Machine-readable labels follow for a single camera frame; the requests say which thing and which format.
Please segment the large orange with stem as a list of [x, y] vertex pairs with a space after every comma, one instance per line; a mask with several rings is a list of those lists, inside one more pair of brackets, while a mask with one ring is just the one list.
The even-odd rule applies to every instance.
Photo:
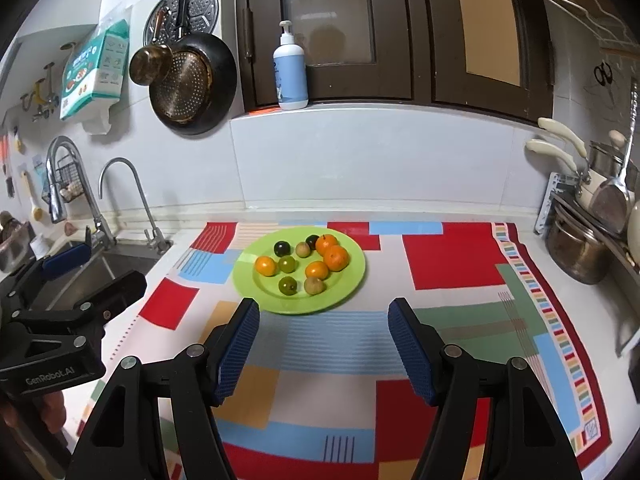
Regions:
[[330, 271], [340, 272], [349, 265], [350, 255], [344, 247], [340, 245], [332, 245], [324, 251], [323, 262]]

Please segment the green plate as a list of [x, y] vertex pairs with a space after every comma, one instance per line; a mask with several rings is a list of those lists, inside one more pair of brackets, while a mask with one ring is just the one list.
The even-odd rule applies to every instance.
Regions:
[[[324, 280], [326, 290], [319, 295], [309, 296], [304, 289], [306, 280], [305, 268], [313, 261], [323, 261], [323, 256], [318, 252], [311, 252], [307, 258], [299, 258], [295, 253], [295, 247], [299, 242], [304, 242], [309, 235], [322, 235], [330, 233], [334, 235], [338, 244], [344, 247], [350, 255], [350, 263], [340, 272], [330, 271]], [[290, 243], [292, 254], [297, 261], [297, 268], [291, 274], [280, 271], [271, 278], [258, 274], [254, 269], [254, 262], [259, 256], [269, 256], [278, 263], [279, 257], [273, 252], [273, 245], [278, 240], [286, 240]], [[236, 291], [243, 298], [252, 298], [258, 306], [270, 313], [282, 315], [304, 315], [317, 313], [334, 308], [352, 296], [362, 282], [366, 274], [366, 257], [360, 246], [348, 235], [318, 226], [296, 226], [264, 235], [245, 248], [233, 267], [232, 281]], [[298, 284], [298, 289], [293, 296], [284, 296], [280, 293], [278, 284], [281, 278], [292, 276]]]

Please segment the white dish rack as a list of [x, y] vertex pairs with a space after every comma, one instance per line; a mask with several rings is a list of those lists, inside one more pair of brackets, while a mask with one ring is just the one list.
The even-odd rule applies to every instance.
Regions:
[[574, 196], [577, 179], [553, 171], [544, 191], [534, 232], [544, 238], [552, 260], [575, 281], [586, 285], [602, 282], [609, 273], [628, 304], [639, 309], [639, 263], [626, 242], [608, 234], [587, 214]]

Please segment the brown kiwi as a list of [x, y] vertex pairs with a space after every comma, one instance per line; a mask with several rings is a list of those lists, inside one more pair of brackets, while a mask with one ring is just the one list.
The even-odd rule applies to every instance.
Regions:
[[295, 247], [295, 253], [299, 258], [307, 258], [311, 254], [311, 248], [306, 242], [299, 242]]
[[320, 278], [315, 276], [308, 276], [304, 281], [304, 289], [307, 295], [316, 296], [326, 290], [326, 284]]

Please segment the blue white pump bottle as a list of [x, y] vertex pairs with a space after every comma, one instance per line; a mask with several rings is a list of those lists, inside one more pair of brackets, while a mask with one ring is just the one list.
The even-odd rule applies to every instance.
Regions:
[[308, 104], [305, 51], [296, 44], [291, 21], [280, 21], [280, 44], [273, 51], [274, 81], [281, 110], [300, 110]]

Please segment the dark plum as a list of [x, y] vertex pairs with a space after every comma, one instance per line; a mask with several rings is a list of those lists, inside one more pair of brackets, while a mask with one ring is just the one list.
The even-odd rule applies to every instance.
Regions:
[[314, 252], [316, 250], [316, 244], [318, 242], [318, 235], [309, 235], [306, 240], [305, 243], [307, 244], [307, 246], [309, 247], [309, 249]]
[[273, 252], [277, 257], [282, 258], [291, 255], [292, 248], [286, 240], [278, 240], [277, 243], [273, 245]]

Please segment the colourful patterned table mat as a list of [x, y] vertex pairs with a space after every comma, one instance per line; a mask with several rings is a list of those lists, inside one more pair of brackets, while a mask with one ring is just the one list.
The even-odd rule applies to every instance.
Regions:
[[[352, 261], [318, 296], [281, 295], [254, 269], [276, 240], [332, 232]], [[242, 479], [407, 479], [435, 410], [408, 381], [390, 302], [474, 358], [522, 356], [558, 412], [580, 466], [611, 442], [589, 356], [512, 223], [210, 222], [160, 266], [148, 292], [108, 324], [103, 359], [169, 359], [231, 318], [262, 310], [235, 392], [214, 416]]]

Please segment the bronze perforated strainer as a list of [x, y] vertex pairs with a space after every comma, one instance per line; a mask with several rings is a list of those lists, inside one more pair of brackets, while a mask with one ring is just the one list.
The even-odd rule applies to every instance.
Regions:
[[212, 82], [201, 55], [170, 47], [143, 47], [129, 64], [129, 76], [139, 86], [149, 88], [152, 107], [164, 122], [187, 125], [204, 110]]

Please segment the green lime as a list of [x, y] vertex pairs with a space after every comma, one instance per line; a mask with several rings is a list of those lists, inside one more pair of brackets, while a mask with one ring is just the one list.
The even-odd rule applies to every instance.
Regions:
[[297, 292], [298, 284], [296, 279], [292, 278], [292, 276], [285, 276], [280, 279], [278, 287], [282, 295], [293, 296]]
[[292, 256], [284, 256], [279, 259], [278, 266], [281, 272], [291, 274], [297, 268], [297, 261]]

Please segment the hanging scissors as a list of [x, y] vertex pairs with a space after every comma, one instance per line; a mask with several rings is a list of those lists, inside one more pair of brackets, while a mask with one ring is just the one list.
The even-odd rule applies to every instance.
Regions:
[[602, 88], [605, 88], [608, 97], [612, 105], [615, 105], [615, 98], [613, 93], [613, 70], [608, 62], [602, 61], [599, 65], [597, 65], [593, 69], [593, 76], [596, 78], [596, 81]]

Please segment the dark wooden window frame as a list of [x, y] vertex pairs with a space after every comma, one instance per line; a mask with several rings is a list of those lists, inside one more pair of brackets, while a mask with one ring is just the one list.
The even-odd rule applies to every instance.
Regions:
[[397, 102], [536, 122], [553, 105], [544, 0], [234, 0], [248, 110], [277, 102], [290, 22], [311, 103]]

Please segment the round metal grill rack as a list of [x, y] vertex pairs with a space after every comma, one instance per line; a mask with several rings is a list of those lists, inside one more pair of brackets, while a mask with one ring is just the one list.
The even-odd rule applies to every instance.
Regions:
[[218, 0], [160, 0], [146, 20], [142, 44], [174, 44], [192, 32], [212, 34], [218, 14]]

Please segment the cream handled saucepan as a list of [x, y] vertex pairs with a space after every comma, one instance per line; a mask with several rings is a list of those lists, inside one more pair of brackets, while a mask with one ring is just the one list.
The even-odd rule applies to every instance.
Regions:
[[533, 153], [555, 157], [567, 166], [570, 172], [578, 177], [576, 200], [582, 208], [590, 211], [599, 186], [609, 177], [614, 177], [622, 168], [623, 149], [626, 148], [627, 139], [623, 133], [611, 130], [608, 133], [609, 144], [591, 141], [590, 145], [586, 146], [582, 138], [562, 122], [548, 117], [539, 117], [537, 122], [544, 133], [572, 144], [586, 166], [580, 169], [571, 154], [545, 140], [529, 140], [525, 147]]

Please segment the teal tissue package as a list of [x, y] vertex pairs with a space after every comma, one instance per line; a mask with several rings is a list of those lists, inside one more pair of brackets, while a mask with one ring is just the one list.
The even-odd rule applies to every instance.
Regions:
[[128, 61], [126, 18], [102, 24], [73, 50], [62, 73], [60, 119], [107, 133], [110, 108], [120, 100]]

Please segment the steel skimmer ladle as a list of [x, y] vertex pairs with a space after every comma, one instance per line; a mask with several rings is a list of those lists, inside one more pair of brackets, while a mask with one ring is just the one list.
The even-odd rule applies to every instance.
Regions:
[[592, 214], [611, 232], [620, 234], [625, 229], [634, 200], [627, 185], [634, 132], [636, 131], [639, 104], [639, 85], [634, 77], [630, 81], [629, 134], [624, 158], [617, 176], [605, 180], [593, 195]]

